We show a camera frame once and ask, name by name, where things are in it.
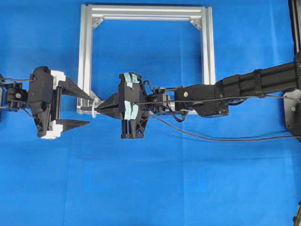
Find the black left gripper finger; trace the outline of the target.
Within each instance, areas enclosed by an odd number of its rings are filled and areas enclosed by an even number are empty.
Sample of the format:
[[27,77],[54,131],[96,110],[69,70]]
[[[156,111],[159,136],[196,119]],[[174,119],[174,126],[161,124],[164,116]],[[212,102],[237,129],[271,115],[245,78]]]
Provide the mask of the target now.
[[63,95],[91,100],[91,97],[80,87],[78,87],[77,84],[69,77],[65,77],[65,81],[59,81],[58,86],[62,88]]
[[58,125],[63,126],[63,131],[68,131],[71,129],[79,128],[85,125],[88,125],[89,121],[79,121],[79,120],[70,120],[70,119],[58,119],[56,121]]

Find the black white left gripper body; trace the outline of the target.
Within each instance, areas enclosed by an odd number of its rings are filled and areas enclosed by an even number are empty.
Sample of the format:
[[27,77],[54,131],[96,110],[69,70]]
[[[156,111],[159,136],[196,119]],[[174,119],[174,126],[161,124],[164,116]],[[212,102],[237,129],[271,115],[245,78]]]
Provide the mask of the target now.
[[63,125],[57,120],[51,120],[53,94],[59,87],[59,82],[65,82],[66,76],[61,71],[50,70],[46,66],[36,68],[31,74],[28,103],[34,117],[37,136],[42,139],[56,139],[61,136]]

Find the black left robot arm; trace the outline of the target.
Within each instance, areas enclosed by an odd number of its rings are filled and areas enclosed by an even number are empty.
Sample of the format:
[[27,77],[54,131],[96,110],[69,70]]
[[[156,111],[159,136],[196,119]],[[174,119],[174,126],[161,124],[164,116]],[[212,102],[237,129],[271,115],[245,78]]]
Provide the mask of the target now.
[[0,85],[6,89],[1,110],[26,111],[33,118],[37,136],[41,139],[56,139],[63,132],[88,125],[88,121],[61,119],[62,96],[68,95],[86,100],[91,97],[64,72],[50,70],[46,66],[36,68],[30,75],[29,89],[23,89],[23,79],[1,76]]

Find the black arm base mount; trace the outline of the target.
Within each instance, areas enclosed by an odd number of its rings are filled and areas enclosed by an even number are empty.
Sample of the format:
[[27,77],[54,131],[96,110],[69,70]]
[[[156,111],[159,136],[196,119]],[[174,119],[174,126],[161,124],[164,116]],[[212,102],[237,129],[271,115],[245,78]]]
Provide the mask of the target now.
[[285,127],[298,140],[301,139],[301,2],[288,1],[294,41],[294,68],[296,88],[284,93]]

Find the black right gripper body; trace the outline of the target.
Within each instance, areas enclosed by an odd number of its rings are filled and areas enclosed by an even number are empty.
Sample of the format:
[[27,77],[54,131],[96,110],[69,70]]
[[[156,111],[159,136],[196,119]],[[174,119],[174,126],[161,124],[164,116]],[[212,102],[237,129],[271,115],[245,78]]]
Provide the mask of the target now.
[[141,76],[135,73],[119,75],[118,109],[121,114],[121,138],[143,138],[150,113],[139,103],[146,101]]

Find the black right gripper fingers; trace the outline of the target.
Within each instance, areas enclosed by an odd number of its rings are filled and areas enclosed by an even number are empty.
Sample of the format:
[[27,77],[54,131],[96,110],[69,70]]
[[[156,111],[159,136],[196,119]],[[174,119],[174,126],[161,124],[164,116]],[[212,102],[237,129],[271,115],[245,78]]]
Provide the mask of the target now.
[[118,94],[114,93],[106,101],[102,102],[95,110],[112,118],[119,118],[119,98]]

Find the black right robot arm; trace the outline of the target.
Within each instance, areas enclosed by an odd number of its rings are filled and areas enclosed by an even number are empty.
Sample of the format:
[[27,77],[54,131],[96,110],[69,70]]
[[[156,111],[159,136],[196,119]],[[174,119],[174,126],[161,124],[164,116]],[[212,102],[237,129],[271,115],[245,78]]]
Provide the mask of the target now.
[[122,73],[117,93],[93,106],[92,111],[121,120],[121,138],[143,138],[149,117],[171,114],[183,122],[189,111],[201,117],[229,114],[229,106],[239,105],[248,98],[265,98],[270,93],[301,88],[301,54],[294,61],[252,73],[226,77],[214,85],[196,84],[176,88],[153,88],[147,94],[145,85],[136,73]]

